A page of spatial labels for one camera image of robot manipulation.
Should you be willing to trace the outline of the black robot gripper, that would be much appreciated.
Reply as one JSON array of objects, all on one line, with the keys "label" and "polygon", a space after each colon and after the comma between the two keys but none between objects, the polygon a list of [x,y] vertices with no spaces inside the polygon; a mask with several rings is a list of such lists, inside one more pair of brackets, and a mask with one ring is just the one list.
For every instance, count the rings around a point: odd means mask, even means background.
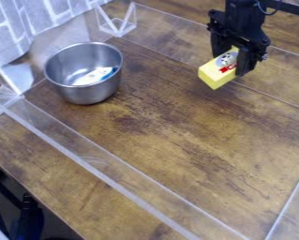
[{"label": "black robot gripper", "polygon": [[256,63],[268,57],[270,38],[262,30],[264,7],[266,4],[260,0],[226,0],[223,11],[211,9],[208,12],[212,56],[223,54],[231,46],[240,47],[235,70],[238,77],[252,71]]}]

